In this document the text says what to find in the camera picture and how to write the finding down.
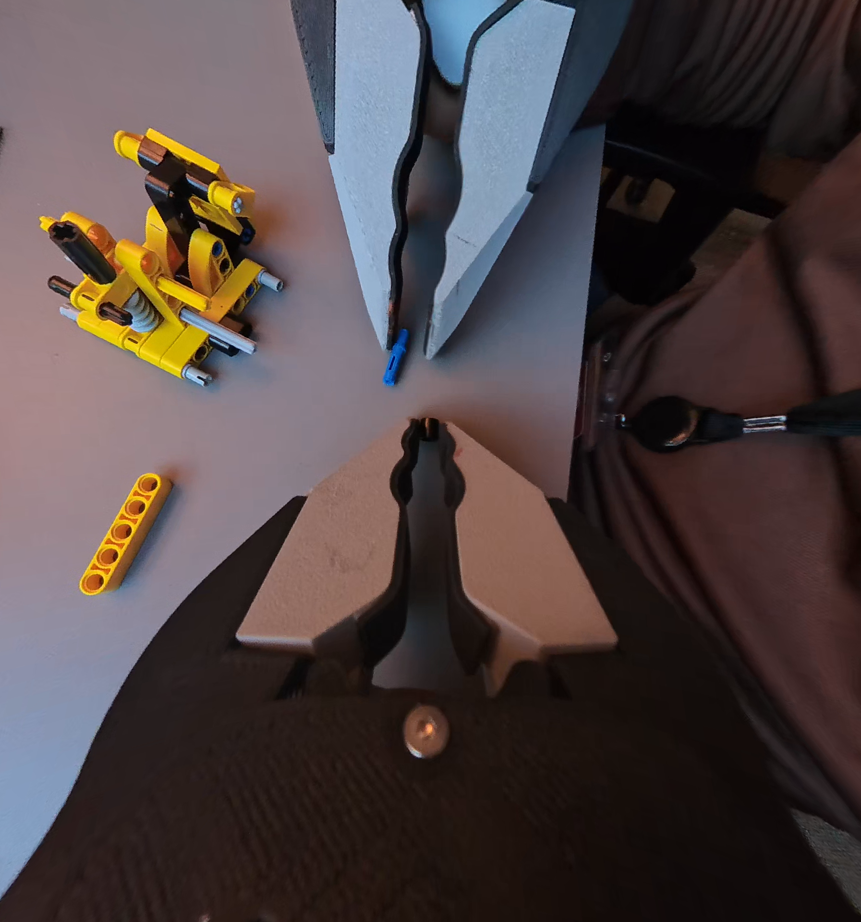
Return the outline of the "yellow lego beam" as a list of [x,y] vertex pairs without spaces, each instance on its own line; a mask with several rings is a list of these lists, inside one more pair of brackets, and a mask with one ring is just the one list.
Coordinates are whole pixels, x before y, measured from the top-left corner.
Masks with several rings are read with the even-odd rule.
[[82,594],[110,593],[121,586],[171,489],[170,479],[155,472],[137,478],[79,581]]

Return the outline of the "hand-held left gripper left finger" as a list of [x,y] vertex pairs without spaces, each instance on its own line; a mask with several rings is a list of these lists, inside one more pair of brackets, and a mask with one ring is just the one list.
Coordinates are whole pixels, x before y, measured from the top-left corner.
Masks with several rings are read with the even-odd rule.
[[237,629],[242,649],[333,663],[371,688],[406,625],[413,469],[414,420],[397,421],[309,492]]

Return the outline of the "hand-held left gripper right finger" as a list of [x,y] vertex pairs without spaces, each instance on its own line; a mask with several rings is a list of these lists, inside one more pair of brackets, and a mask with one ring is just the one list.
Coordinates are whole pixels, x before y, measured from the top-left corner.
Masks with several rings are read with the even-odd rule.
[[449,626],[496,696],[520,663],[614,650],[618,635],[545,494],[452,423],[439,427],[451,515]]

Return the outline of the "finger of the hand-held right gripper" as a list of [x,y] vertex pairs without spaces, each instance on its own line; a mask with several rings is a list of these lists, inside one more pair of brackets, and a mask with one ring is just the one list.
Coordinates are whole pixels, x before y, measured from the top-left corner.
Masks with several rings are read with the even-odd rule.
[[425,2],[437,71],[460,92],[458,204],[424,337],[436,357],[465,317],[606,73],[626,1]]
[[335,4],[329,164],[367,314],[385,350],[399,329],[405,200],[421,145],[428,47],[420,2]]

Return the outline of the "black badge reel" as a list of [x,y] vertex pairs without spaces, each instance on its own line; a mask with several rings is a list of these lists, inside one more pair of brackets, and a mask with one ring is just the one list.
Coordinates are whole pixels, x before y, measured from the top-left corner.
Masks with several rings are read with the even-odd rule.
[[676,396],[655,398],[635,413],[618,413],[614,426],[656,454],[723,444],[750,434],[789,430],[786,416],[744,418]]

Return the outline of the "yellow lego vehicle model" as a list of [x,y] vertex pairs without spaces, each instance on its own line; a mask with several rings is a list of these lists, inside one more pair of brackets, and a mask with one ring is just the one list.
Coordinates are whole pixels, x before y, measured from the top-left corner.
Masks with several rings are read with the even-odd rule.
[[75,212],[42,216],[41,229],[82,273],[48,287],[61,313],[90,335],[179,379],[210,386],[213,351],[253,355],[242,317],[260,290],[284,282],[243,254],[255,238],[255,190],[224,167],[154,129],[118,131],[114,149],[146,173],[146,239],[115,239]]

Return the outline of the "person's brown trousers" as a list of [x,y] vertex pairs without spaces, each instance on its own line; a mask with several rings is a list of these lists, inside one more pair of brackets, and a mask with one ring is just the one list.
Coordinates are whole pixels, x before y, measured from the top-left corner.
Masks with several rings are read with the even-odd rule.
[[861,132],[861,1],[634,2],[579,123],[625,103],[826,161]]

